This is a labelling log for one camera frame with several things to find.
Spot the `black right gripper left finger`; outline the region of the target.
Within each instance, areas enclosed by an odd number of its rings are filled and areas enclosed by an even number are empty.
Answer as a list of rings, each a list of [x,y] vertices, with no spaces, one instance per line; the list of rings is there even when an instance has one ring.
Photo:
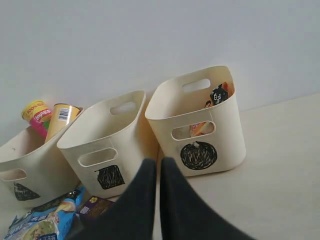
[[[111,208],[71,239],[151,240],[155,220],[156,182],[156,162],[146,158]]]

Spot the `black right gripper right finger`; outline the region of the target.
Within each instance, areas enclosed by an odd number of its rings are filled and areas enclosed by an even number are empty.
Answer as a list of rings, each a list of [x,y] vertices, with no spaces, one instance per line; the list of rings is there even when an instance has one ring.
[[[161,161],[160,222],[164,240],[253,239],[206,204],[171,157]]]

